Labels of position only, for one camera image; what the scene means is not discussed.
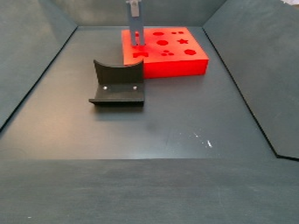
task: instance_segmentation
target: white speck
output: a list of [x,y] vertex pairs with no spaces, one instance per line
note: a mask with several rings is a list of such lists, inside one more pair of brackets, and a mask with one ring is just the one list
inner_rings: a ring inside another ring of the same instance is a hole
[[210,146],[210,141],[208,140],[208,146],[212,148],[212,146]]

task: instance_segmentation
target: black curved block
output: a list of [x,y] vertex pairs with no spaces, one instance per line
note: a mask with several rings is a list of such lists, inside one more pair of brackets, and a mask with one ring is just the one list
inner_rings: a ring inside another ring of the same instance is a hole
[[93,60],[97,93],[93,104],[144,104],[144,62],[132,66],[106,66]]

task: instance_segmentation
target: gray wall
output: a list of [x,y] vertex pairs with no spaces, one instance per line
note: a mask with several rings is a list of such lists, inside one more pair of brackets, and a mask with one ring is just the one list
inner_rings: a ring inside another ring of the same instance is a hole
[[0,0],[0,129],[75,25],[47,0]]
[[[126,25],[125,0],[51,0],[78,25]],[[142,0],[144,25],[202,26],[225,0]]]
[[299,158],[297,9],[228,0],[202,27],[274,152]]

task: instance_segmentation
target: star-shaped hole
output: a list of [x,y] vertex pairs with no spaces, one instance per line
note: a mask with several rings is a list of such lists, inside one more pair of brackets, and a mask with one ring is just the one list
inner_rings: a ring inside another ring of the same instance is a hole
[[188,40],[186,40],[186,39],[182,39],[182,38],[178,39],[177,42],[178,42],[180,44],[188,44]]

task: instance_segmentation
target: red block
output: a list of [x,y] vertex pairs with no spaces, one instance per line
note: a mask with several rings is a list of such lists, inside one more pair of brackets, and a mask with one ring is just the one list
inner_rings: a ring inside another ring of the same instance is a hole
[[205,74],[209,58],[185,27],[144,29],[144,46],[130,45],[129,30],[121,37],[124,64],[144,60],[146,79]]

